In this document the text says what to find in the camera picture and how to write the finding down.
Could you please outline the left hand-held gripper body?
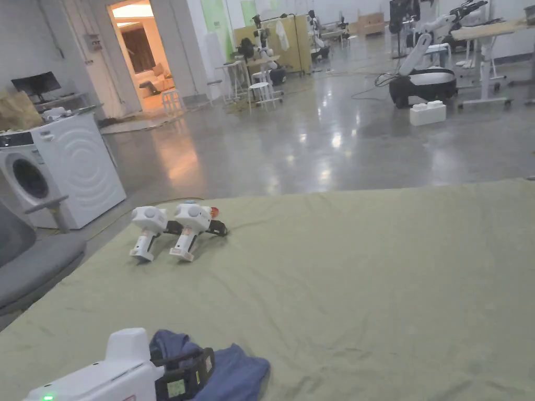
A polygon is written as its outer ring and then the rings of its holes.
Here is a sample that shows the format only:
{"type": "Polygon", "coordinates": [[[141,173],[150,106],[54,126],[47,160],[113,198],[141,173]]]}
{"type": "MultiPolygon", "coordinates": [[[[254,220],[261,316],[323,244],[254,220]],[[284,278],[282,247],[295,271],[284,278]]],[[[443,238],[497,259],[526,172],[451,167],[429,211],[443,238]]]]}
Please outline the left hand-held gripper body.
{"type": "Polygon", "coordinates": [[[26,400],[156,400],[163,367],[150,360],[146,329],[127,328],[108,339],[105,358],[47,385],[26,400]]]}

